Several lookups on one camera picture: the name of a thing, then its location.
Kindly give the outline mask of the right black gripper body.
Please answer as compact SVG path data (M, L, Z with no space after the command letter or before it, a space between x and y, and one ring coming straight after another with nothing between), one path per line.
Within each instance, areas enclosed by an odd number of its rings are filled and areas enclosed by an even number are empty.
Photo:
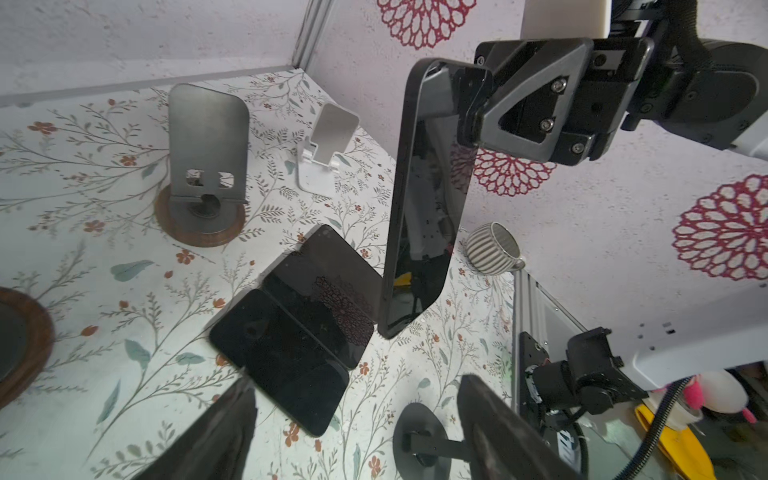
M610 146L654 49L648 38L483 42L461 87L469 146L575 166Z

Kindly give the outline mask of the black phone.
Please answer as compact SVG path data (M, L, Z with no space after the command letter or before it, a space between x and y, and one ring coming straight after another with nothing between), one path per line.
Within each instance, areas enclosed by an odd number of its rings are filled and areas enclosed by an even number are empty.
M245 294L213 325L209 340L307 433L326 432L348 369L265 292Z
M440 296L477 145L473 116L492 87L481 66L424 59L405 88L378 331L393 339Z
M330 225L317 226L299 249L378 324L381 275Z
M374 324L309 256L298 251L284 256L266 274L261 289L346 368L358 366Z

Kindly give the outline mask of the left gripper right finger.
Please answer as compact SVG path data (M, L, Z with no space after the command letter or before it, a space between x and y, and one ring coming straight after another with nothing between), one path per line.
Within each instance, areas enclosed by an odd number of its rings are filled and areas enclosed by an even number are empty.
M582 477L480 377L462 377L457 407L473 479Z

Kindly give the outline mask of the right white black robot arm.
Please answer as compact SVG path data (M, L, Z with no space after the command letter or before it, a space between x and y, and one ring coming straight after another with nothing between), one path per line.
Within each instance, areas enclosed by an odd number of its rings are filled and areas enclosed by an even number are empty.
M528 270L584 326L609 330L656 388L767 357L767 121L719 148L643 122L543 185L471 185L463 225L497 221Z

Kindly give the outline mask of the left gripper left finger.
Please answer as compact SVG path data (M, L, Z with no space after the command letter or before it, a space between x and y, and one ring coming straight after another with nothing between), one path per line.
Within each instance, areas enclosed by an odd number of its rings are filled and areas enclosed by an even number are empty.
M257 413L253 382L238 379L137 477L241 480Z

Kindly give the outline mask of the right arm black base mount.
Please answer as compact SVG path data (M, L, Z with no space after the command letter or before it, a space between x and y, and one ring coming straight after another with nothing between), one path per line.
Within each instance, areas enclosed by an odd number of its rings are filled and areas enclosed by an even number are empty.
M578 402L565 377L565 362L551 362L548 352L528 332L518 336L518 411L545 445L577 474L581 472L579 440L564 425Z

